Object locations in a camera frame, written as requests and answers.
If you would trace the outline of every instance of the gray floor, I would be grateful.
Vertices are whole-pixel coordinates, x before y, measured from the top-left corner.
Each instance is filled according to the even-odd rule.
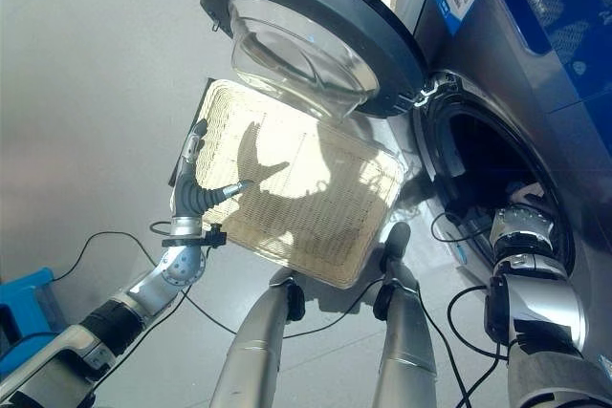
[[[131,231],[159,254],[146,226],[168,216],[165,182],[206,77],[235,78],[230,41],[211,31],[199,0],[2,0],[2,20],[2,280],[41,266],[63,272],[87,236],[104,229]],[[428,236],[425,203],[393,218],[412,226],[405,262],[450,339],[446,304],[470,281]],[[53,290],[67,320],[77,322],[146,267],[132,242],[102,237]],[[192,297],[236,329],[275,270],[228,245]],[[314,282],[305,290],[312,298],[306,317],[288,332],[329,323],[357,295]],[[384,323],[370,306],[375,292],[333,329],[285,342],[274,406],[370,404],[384,341]],[[482,308],[482,295],[469,296],[457,307],[457,324],[492,349]],[[230,338],[183,304],[100,388],[97,406],[207,406]],[[459,391],[441,341],[433,340],[438,404],[454,406]],[[491,362],[450,341],[470,385]],[[505,378],[500,365],[473,406],[507,406]]]

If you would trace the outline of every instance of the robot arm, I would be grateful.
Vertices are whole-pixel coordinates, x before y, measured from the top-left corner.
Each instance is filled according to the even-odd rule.
[[[602,372],[582,358],[587,325],[582,303],[553,253],[553,223],[519,204],[499,210],[485,327],[509,347],[513,407],[612,406]]]
[[[202,246],[218,247],[226,242],[220,225],[213,225],[202,237],[202,214],[251,183],[241,181],[215,190],[198,185],[195,162],[206,130],[202,119],[183,148],[174,187],[174,216],[160,263],[2,381],[2,407],[91,406],[96,382],[115,365],[117,357],[182,289],[202,276],[206,267]]]

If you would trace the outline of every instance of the front-loading washing machine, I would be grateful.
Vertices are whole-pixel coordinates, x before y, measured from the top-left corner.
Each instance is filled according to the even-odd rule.
[[[202,7],[258,91],[318,118],[388,118],[447,213],[439,234],[483,281],[497,208],[550,215],[583,353],[612,365],[612,0],[426,0],[414,34],[380,0]]]

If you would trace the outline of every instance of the washing machine door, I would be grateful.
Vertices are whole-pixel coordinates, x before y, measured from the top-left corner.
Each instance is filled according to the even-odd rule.
[[[319,118],[405,112],[426,63],[380,0],[202,0],[252,87]]]

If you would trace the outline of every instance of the black wire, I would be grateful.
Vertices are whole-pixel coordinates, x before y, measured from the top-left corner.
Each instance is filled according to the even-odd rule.
[[[187,295],[189,294],[189,291],[191,290],[192,286],[189,286],[187,288],[187,290],[185,292],[183,292],[183,298],[181,298],[181,300],[177,303],[177,305],[174,307],[174,309],[169,312],[168,314],[166,314],[162,319],[160,319],[158,322],[156,322],[155,324],[153,324],[146,332],[144,332],[144,334],[142,335],[141,339],[139,339],[136,344],[134,345],[134,347],[132,347],[132,349],[130,350],[129,353],[127,353],[125,355],[124,358],[121,359],[121,362],[119,362],[117,365],[115,365],[115,367],[113,367],[113,369],[108,372],[106,375],[104,375],[104,377],[98,381],[98,384],[96,384],[96,387],[94,387],[94,392],[99,388],[99,386],[106,380],[108,379],[117,369],[119,369],[121,367],[121,365],[123,365],[123,362],[125,362],[130,355],[132,355],[134,353],[134,351],[136,351],[139,346],[141,345],[141,343],[149,336],[149,334],[151,332],[153,332],[155,329],[157,329],[160,325],[162,325],[168,318],[170,318],[170,316],[172,314],[174,314],[174,312],[176,312],[181,305],[183,304],[183,302],[185,301],[185,299],[187,298]]]
[[[160,229],[157,229],[158,225],[171,225],[171,222],[169,222],[168,220],[158,220],[157,222],[153,222],[151,225],[149,225],[149,230],[155,234],[161,234],[162,236],[170,235],[169,231],[162,231]]]
[[[423,297],[421,296],[420,289],[418,290],[418,293],[419,293],[419,302],[421,303],[421,308],[423,308],[423,312],[425,313],[427,320],[429,321],[431,326],[436,330],[436,332],[440,335],[440,337],[442,338],[442,341],[444,342],[445,347],[447,348],[448,360],[450,360],[450,366],[452,367],[452,372],[455,374],[455,379],[457,379],[457,384],[459,385],[459,390],[461,391],[461,395],[463,397],[462,402],[465,401],[466,407],[471,408],[470,396],[468,395],[468,392],[466,391],[466,386],[463,383],[463,379],[461,378],[461,375],[459,375],[459,370],[457,369],[457,363],[455,362],[455,357],[452,354],[452,349],[450,348],[450,345],[448,344],[448,340],[445,337],[445,335],[442,333],[442,331],[438,328],[436,323],[433,321],[433,319],[429,315],[429,312],[427,312],[425,304],[423,303]]]
[[[59,333],[55,333],[55,332],[36,332],[36,333],[31,333],[31,334],[27,334],[25,336],[22,336],[17,341],[12,343],[11,346],[8,349],[6,349],[3,353],[0,354],[0,362],[2,360],[4,360],[7,355],[12,353],[17,346],[20,346],[21,344],[25,343],[26,341],[30,341],[32,338],[37,338],[39,336],[53,336],[53,337],[56,337],[58,335],[59,335]]]
[[[487,231],[489,231],[491,229],[490,226],[487,226],[486,228],[483,229],[479,229],[478,231],[464,237],[464,238],[458,238],[458,239],[442,239],[441,237],[439,237],[435,231],[434,231],[434,227],[436,225],[436,223],[438,222],[438,220],[440,220],[442,217],[446,216],[446,215],[450,215],[453,216],[455,218],[457,218],[457,220],[460,220],[459,217],[457,217],[457,215],[453,214],[452,212],[442,212],[440,214],[438,214],[436,216],[435,219],[433,219],[433,221],[431,222],[431,226],[429,227],[429,232],[431,233],[431,236],[433,237],[433,239],[435,239],[436,241],[440,241],[441,243],[463,243],[464,241],[467,241],[468,239],[472,239],[475,238],[476,236],[479,236],[483,233],[486,233]]]
[[[206,311],[204,311],[204,309],[203,309],[203,308],[202,308],[200,305],[198,305],[198,304],[197,304],[195,301],[193,301],[193,300],[192,300],[192,299],[191,299],[189,296],[187,297],[187,301],[188,301],[189,303],[191,303],[191,305],[193,305],[193,307],[194,307],[196,310],[198,310],[198,311],[199,311],[199,312],[201,312],[203,315],[205,315],[205,316],[208,318],[208,320],[209,320],[210,322],[212,322],[213,324],[215,324],[215,325],[217,325],[217,326],[221,327],[223,330],[225,330],[225,331],[226,331],[226,332],[228,332],[228,333],[231,333],[231,334],[236,334],[236,332],[235,332],[234,330],[232,330],[230,327],[226,327],[226,326],[225,326],[225,325],[223,325],[221,322],[219,322],[217,319],[215,319],[215,318],[214,318],[214,317],[212,317],[210,314],[208,314]]]
[[[495,368],[497,367],[497,364],[499,363],[499,360],[502,357],[502,355],[499,354],[499,351],[500,351],[500,346],[499,346],[499,343],[497,343],[497,350],[496,350],[495,360],[493,361],[493,364],[491,365],[491,367],[489,367],[489,370],[487,370],[482,376],[478,378],[476,382],[472,384],[472,386],[468,390],[468,393],[464,395],[463,398],[461,398],[461,400],[459,401],[459,403],[457,403],[457,406],[455,408],[461,408],[461,406],[464,403],[466,404],[466,406],[470,406],[468,402],[469,397],[474,393],[476,389],[478,389],[478,386],[480,386],[480,384],[485,382],[485,380],[491,375],[491,373],[495,371]]]
[[[470,349],[472,349],[474,352],[479,353],[481,355],[484,355],[486,357],[490,357],[490,358],[499,358],[500,360],[508,360],[507,357],[500,355],[499,351],[497,351],[495,354],[494,353],[490,353],[487,351],[483,351],[482,349],[474,346],[473,344],[471,344],[470,342],[468,342],[468,340],[466,338],[464,338],[455,328],[454,323],[452,322],[452,308],[455,305],[455,303],[457,302],[457,300],[459,300],[459,298],[461,298],[462,296],[464,296],[467,293],[470,293],[471,291],[475,291],[475,290],[486,290],[487,286],[475,286],[475,287],[469,287],[467,289],[461,290],[459,293],[457,293],[455,296],[452,297],[452,300],[450,300],[450,303],[448,303],[447,306],[447,319],[448,319],[448,324],[450,325],[450,329],[452,330],[452,332],[455,334],[455,336],[457,337],[457,339],[459,341],[461,341],[463,344],[465,344],[467,347],[469,347]]]
[[[66,272],[64,272],[61,276],[55,277],[53,282],[57,282],[57,281],[63,279],[64,277],[66,277],[67,275],[69,275],[71,272],[73,272],[75,270],[75,268],[77,267],[77,265],[80,263],[81,259],[83,258],[83,254],[85,253],[85,250],[89,246],[89,243],[91,243],[92,240],[94,240],[98,236],[101,236],[101,235],[104,235],[104,234],[120,234],[120,235],[123,235],[123,236],[127,236],[132,241],[134,241],[136,244],[138,244],[138,246],[141,248],[141,250],[144,253],[144,255],[146,255],[146,258],[149,259],[149,262],[151,262],[153,265],[157,265],[155,263],[155,261],[153,260],[153,258],[151,257],[151,255],[149,255],[149,253],[146,251],[146,249],[142,245],[141,241],[136,236],[134,236],[133,234],[127,233],[125,231],[99,231],[98,233],[94,233],[89,238],[87,238],[87,241],[85,241],[85,245],[83,246],[83,249],[80,251],[80,254],[77,256],[76,261],[73,263],[73,265],[70,267],[70,269],[68,269]]]
[[[306,334],[311,334],[311,333],[316,333],[316,332],[322,332],[323,330],[327,330],[327,329],[329,329],[329,328],[331,328],[331,327],[335,326],[336,324],[338,324],[338,322],[339,322],[340,320],[342,320],[344,317],[346,317],[346,316],[349,314],[349,312],[350,312],[350,311],[351,311],[353,308],[355,308],[355,306],[357,306],[357,304],[360,302],[360,300],[363,298],[363,296],[364,296],[364,295],[367,293],[367,291],[368,291],[368,290],[370,290],[370,288],[371,288],[371,287],[372,287],[374,284],[376,284],[376,283],[378,283],[378,282],[381,282],[383,279],[384,279],[384,278],[381,278],[381,279],[377,279],[377,280],[375,280],[375,281],[370,282],[370,283],[369,283],[369,284],[368,284],[368,285],[365,287],[365,289],[363,289],[363,291],[360,293],[360,296],[358,296],[358,297],[355,299],[355,301],[354,301],[353,303],[351,303],[351,306],[349,306],[349,307],[348,307],[348,309],[347,309],[347,310],[346,310],[346,311],[345,311],[345,312],[344,312],[344,313],[343,313],[343,314],[342,314],[342,315],[341,315],[341,316],[340,316],[338,319],[336,319],[334,322],[330,322],[329,324],[327,324],[327,325],[325,325],[325,326],[323,326],[323,327],[320,327],[320,328],[318,328],[318,329],[309,330],[308,332],[300,332],[300,333],[295,333],[295,334],[289,334],[289,335],[287,335],[287,336],[283,336],[283,339],[297,338],[298,336],[304,336],[304,335],[306,335]]]

